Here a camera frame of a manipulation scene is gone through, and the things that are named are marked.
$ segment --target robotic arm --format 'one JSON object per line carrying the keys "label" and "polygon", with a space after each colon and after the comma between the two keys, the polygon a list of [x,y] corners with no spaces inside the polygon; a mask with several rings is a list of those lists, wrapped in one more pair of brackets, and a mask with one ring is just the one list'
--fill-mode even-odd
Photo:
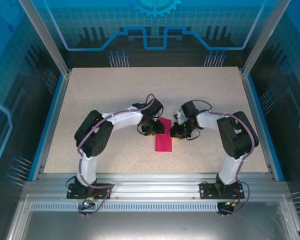
{"label": "robotic arm", "polygon": [[[193,101],[182,105],[181,110],[174,115],[177,122],[170,129],[170,137],[177,139],[191,138],[194,130],[209,128],[220,133],[223,148],[226,152],[225,162],[222,170],[216,176],[215,184],[203,184],[201,199],[232,199],[233,191],[243,192],[242,185],[237,182],[237,174],[241,168],[243,157],[252,149],[251,137],[246,129],[234,118],[218,115],[209,110],[199,111]],[[233,114],[239,118],[250,130],[254,139],[254,146],[258,146],[259,140],[246,115],[242,112]]]}
{"label": "robotic arm", "polygon": [[156,98],[149,103],[135,103],[126,110],[116,113],[91,111],[74,135],[77,147],[94,126],[104,119],[106,121],[102,122],[98,131],[92,132],[81,146],[80,151],[83,157],[79,172],[74,179],[75,186],[72,184],[70,191],[68,190],[68,193],[72,194],[68,194],[67,198],[87,198],[94,194],[96,190],[88,185],[96,186],[97,184],[98,156],[106,148],[111,133],[127,126],[141,125],[142,134],[145,136],[163,134],[165,132],[164,125],[156,119],[156,115],[161,111],[163,111],[163,105]]}

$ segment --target blue enclosure wall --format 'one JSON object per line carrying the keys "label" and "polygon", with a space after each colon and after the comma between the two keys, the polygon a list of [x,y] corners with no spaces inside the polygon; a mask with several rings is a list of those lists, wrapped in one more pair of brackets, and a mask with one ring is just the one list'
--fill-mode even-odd
{"label": "blue enclosure wall", "polygon": [[300,191],[300,0],[291,0],[251,77],[292,192]]}
{"label": "blue enclosure wall", "polygon": [[28,174],[13,157],[33,160],[59,77],[19,2],[0,1],[0,239]]}
{"label": "blue enclosure wall", "polygon": [[33,2],[69,68],[110,67],[110,51],[125,51],[130,67],[225,56],[223,66],[242,67],[277,0]]}

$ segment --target metal base plate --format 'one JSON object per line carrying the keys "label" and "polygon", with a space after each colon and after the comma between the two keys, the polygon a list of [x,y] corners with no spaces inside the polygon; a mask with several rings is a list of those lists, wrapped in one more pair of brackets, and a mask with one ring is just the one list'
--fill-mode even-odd
{"label": "metal base plate", "polygon": [[[94,186],[101,187],[109,185],[110,183],[96,183]],[[104,189],[94,189],[93,194],[85,194],[82,192],[82,189],[75,183],[69,184],[68,192],[66,194],[67,199],[86,199],[88,197],[94,196],[94,199],[104,199],[108,193],[109,188]]]}
{"label": "metal base plate", "polygon": [[220,196],[218,194],[218,191],[214,183],[201,183],[199,184],[200,198],[205,200],[206,199],[220,199],[220,200],[238,199],[238,195],[236,194],[236,192],[234,192],[235,189],[239,190],[240,199],[245,198],[245,193],[242,184],[235,182],[230,186],[231,188],[224,191],[223,195]]}

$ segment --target pink block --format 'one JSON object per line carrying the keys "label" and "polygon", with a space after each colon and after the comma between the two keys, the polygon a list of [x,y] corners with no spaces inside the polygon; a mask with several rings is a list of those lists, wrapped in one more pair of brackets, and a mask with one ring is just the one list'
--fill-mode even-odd
{"label": "pink block", "polygon": [[172,139],[170,138],[169,131],[172,127],[172,121],[163,117],[159,117],[164,125],[164,134],[155,135],[155,151],[156,152],[172,152]]}

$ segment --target beige work surface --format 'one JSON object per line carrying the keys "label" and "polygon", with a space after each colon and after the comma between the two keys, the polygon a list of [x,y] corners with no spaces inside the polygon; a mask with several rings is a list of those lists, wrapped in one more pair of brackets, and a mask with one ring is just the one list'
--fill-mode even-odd
{"label": "beige work surface", "polygon": [[[255,124],[236,67],[74,68],[45,164],[45,173],[76,173],[79,154],[74,134],[88,113],[113,113],[144,103],[149,93],[164,105],[162,117],[173,120],[181,105],[202,99],[215,112],[243,111]],[[199,110],[207,108],[196,102]],[[115,131],[99,155],[98,173],[216,173],[225,151],[217,131],[203,129],[193,141],[172,140],[172,152],[156,152],[155,137],[142,136],[136,126]],[[267,172],[259,145],[243,172]]]}

